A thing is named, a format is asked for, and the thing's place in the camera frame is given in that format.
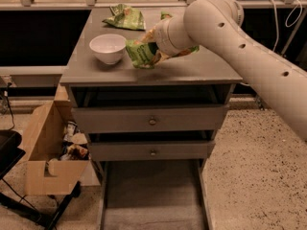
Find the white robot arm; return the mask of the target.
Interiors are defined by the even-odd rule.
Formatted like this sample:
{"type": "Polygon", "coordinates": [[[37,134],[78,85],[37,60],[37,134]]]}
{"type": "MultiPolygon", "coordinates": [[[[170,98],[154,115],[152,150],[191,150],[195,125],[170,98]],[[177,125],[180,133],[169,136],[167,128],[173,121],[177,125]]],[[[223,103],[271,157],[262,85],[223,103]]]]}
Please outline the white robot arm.
{"type": "Polygon", "coordinates": [[[197,45],[217,54],[307,141],[307,72],[249,37],[243,18],[236,0],[196,0],[182,15],[158,22],[153,38],[169,56],[197,45]]]}

